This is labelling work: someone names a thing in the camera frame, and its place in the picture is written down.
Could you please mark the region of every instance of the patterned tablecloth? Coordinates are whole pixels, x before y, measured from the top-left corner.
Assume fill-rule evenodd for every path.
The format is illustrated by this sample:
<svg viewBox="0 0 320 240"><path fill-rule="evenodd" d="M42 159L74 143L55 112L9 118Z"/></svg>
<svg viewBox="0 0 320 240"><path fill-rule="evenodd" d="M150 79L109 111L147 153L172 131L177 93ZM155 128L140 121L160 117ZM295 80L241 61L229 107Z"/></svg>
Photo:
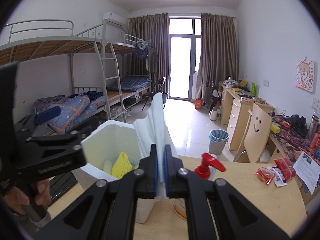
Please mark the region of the patterned tablecloth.
<svg viewBox="0 0 320 240"><path fill-rule="evenodd" d="M283 120L282 116L276 115L272 117L274 122L280 123ZM278 134L270 132L270 135L276 139L280 144L282 150L287 155L288 159L294 164L299 158L302 151L307 153L319 166L320 160L315 156L315 151L311 150L309 145L305 143L305 139L301 137L294 129L288 129L281 126L281 131ZM309 192L307 186L303 181L303 189L305 192ZM318 179L317 187L320 185L320 177Z"/></svg>

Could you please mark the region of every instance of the styrofoam box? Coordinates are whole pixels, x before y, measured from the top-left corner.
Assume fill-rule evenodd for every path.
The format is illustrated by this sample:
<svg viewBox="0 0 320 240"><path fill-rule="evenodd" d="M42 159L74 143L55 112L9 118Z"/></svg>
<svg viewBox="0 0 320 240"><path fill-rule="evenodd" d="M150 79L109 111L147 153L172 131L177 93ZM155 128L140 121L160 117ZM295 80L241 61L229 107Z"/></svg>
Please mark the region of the styrofoam box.
<svg viewBox="0 0 320 240"><path fill-rule="evenodd" d="M81 144L88 163L72 172L84 190L98 179L105 179L109 182L117 180L102 170L105 159L110 159L115 163L121 152L125 152L134 165L139 164L141 159L137 134L132 124L106 121ZM154 199L138 199L137 223L144 223L147 220L154 203Z"/></svg>

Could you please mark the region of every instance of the curtain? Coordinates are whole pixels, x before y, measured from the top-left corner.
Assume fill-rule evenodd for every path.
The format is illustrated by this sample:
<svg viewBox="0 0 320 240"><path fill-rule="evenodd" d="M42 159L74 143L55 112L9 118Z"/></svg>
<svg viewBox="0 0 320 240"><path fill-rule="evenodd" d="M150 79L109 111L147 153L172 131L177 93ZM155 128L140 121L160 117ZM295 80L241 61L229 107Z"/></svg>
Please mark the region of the curtain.
<svg viewBox="0 0 320 240"><path fill-rule="evenodd" d="M143 39L151 40L158 53L158 66L155 73L151 74L152 87L163 77L166 81L162 91L168 93L169 82L169 16L167 13L131 18L129 22L129 34ZM128 75L148 75L146 59L139 59L134 53L128 58Z"/></svg>
<svg viewBox="0 0 320 240"><path fill-rule="evenodd" d="M236 30L232 17L201 15L201 58L196 85L196 97L203 98L205 86L216 85L226 76L238 79Z"/></svg>

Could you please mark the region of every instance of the air conditioner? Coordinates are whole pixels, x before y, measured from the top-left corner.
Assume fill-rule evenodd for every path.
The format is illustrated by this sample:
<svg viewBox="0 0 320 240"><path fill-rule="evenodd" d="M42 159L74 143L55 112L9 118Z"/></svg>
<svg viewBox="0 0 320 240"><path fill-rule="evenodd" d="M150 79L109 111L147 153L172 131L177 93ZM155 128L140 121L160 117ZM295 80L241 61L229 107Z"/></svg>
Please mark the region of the air conditioner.
<svg viewBox="0 0 320 240"><path fill-rule="evenodd" d="M107 20L107 23L116 27L123 27L125 25L125 19L115 13L106 12L103 14L103 20Z"/></svg>

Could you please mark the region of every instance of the red pump dispenser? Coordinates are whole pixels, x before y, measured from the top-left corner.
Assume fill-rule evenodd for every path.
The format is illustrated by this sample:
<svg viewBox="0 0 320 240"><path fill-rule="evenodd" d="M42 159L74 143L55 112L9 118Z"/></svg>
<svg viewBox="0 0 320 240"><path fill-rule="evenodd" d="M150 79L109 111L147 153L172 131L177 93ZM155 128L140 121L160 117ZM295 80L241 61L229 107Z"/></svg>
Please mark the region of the red pump dispenser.
<svg viewBox="0 0 320 240"><path fill-rule="evenodd" d="M209 153L203 153L201 165L195 168L195 173L197 173L201 179L209 179L209 166L212 166L222 172L226 171L226 168L216 157L210 155Z"/></svg>

